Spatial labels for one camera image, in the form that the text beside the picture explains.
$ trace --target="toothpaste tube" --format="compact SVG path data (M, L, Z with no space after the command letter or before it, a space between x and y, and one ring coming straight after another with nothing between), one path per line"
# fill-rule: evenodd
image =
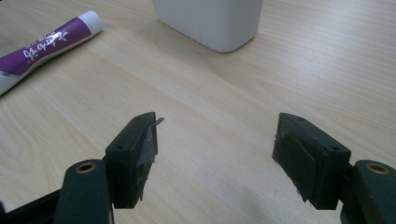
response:
M88 11L25 48L0 58L0 95L40 64L92 38L103 28L102 20Z

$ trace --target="white box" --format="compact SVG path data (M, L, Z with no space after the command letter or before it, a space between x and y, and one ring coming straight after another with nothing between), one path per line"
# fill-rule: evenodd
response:
M258 31L262 0L152 0L157 17L217 52L230 52Z

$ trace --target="white cap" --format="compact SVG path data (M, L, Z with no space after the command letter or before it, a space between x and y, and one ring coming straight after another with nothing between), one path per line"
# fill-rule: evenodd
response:
M94 11L87 11L78 16L88 26L92 35L96 35L103 29L102 19Z

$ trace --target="black bracket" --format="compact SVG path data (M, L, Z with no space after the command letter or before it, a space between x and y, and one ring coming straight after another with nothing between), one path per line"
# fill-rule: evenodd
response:
M316 209L344 206L344 224L396 223L396 172L378 161L349 164L351 151L306 119L281 113L273 159L303 201Z
M67 169L61 189L6 213L0 224L114 223L112 206L134 208L143 198L158 153L156 120L150 112L133 118L106 148L102 160L81 161Z

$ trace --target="wooden table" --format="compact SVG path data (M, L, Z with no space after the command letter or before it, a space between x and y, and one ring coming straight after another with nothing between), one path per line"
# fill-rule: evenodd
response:
M155 111L159 155L116 223L339 223L303 203L271 158L279 112L396 166L396 3L264 1L257 36L219 54L156 19L150 0L0 2L0 55L87 10L104 31L0 98L0 200L61 187L64 171Z

